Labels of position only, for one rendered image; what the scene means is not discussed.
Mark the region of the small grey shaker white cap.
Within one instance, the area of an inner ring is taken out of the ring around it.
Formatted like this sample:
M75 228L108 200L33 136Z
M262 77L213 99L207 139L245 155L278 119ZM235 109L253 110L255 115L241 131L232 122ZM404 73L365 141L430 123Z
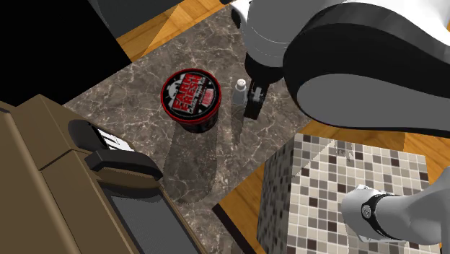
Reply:
M238 79L234 85L231 101L235 105L244 105L247 102L247 83L244 79Z

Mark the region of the tile patterned robot stand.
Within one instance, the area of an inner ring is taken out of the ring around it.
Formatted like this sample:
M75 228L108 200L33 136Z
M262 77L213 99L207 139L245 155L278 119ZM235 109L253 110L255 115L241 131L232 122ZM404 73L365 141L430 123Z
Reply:
M266 254L440 254L439 245L360 240L340 212L359 185L416 194L428 187L425 157L296 134L265 162L257 241Z

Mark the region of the red and black round tin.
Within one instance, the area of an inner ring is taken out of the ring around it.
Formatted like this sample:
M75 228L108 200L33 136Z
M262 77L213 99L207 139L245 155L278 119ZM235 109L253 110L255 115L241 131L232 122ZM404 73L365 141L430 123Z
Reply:
M183 69L164 83L160 100L166 114L191 133L214 127L221 105L218 80L202 69Z

